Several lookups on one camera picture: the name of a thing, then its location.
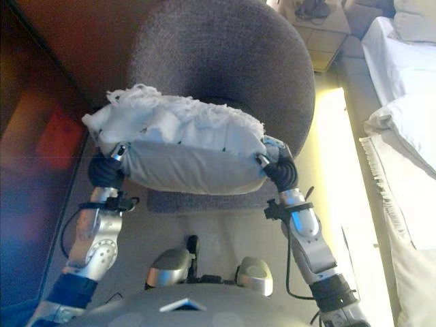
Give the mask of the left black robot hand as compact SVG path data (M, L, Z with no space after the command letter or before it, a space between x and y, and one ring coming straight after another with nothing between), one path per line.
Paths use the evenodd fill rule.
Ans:
M92 186L114 189L122 187L125 174L122 171L121 160L127 150L126 144L116 145L108 156L105 156L101 149L97 150L88 168L88 178Z

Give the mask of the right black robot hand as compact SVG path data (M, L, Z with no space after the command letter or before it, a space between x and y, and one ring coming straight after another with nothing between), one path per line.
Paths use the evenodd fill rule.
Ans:
M262 167L267 177L276 185L279 193L295 189L298 186L298 172L289 146L271 136L264 136L264 145L275 146L279 150L277 162L271 162L266 155L258 153L256 162Z

